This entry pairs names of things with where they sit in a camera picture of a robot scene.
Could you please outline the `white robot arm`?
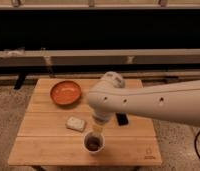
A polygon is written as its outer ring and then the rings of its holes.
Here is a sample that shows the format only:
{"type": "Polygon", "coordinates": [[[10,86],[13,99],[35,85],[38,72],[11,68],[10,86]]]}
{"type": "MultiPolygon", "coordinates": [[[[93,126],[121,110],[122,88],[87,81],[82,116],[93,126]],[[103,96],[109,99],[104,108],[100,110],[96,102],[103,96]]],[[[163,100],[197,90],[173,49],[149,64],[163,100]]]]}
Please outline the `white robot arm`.
{"type": "Polygon", "coordinates": [[[117,72],[106,72],[86,94],[96,123],[114,113],[200,127],[200,80],[130,89],[117,72]]]}

